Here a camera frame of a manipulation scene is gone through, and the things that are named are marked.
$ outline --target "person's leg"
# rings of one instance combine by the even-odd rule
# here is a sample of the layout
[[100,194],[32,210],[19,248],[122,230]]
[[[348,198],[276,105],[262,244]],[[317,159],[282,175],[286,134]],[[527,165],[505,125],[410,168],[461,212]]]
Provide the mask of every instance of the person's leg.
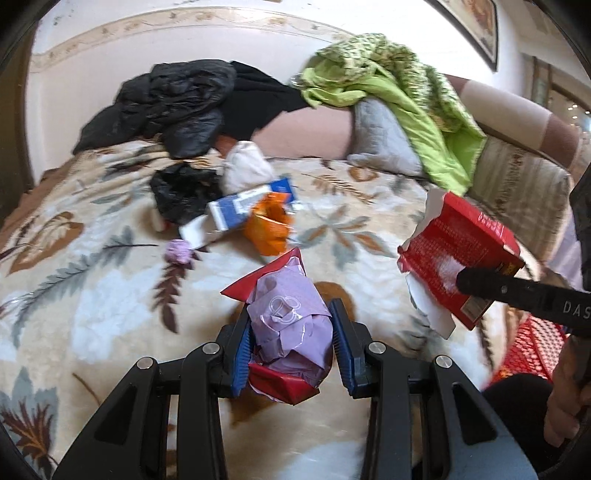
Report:
[[536,472],[553,466],[561,454],[544,440],[546,402],[552,385],[536,375],[519,374],[487,388],[482,394],[506,425]]

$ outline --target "wallpaper border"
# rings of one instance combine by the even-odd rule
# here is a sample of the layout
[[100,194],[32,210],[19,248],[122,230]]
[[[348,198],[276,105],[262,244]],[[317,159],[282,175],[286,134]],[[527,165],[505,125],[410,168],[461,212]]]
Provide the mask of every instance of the wallpaper border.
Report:
[[193,7],[148,12],[100,25],[43,53],[31,56],[30,73],[39,73],[90,48],[155,30],[181,27],[235,27],[317,38],[330,43],[352,34],[295,15],[254,8]]

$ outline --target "green patterned fabric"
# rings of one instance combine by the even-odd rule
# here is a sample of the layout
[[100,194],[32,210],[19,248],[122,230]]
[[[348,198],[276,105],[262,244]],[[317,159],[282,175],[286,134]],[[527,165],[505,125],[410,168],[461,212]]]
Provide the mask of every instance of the green patterned fabric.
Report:
[[356,35],[317,52],[305,69],[303,96],[312,106],[350,106],[367,95],[388,104],[439,186],[464,195],[486,136],[436,69],[382,34]]

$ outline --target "purple crumpled paper ball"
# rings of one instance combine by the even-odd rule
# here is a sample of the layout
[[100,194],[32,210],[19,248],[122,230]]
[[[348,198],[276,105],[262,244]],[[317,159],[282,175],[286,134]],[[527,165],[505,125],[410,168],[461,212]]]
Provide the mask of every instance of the purple crumpled paper ball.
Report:
[[171,240],[166,245],[164,258],[170,263],[178,265],[188,265],[193,258],[193,248],[186,240]]
[[259,278],[247,303],[259,346],[254,361],[317,388],[332,366],[332,323],[300,260]]

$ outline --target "orange wrapper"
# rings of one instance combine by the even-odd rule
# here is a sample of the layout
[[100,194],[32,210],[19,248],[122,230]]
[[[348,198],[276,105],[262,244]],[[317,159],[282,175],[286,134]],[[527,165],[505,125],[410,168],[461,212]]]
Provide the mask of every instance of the orange wrapper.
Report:
[[280,255],[287,249],[291,218],[284,203],[288,193],[267,193],[253,208],[244,235],[265,257]]

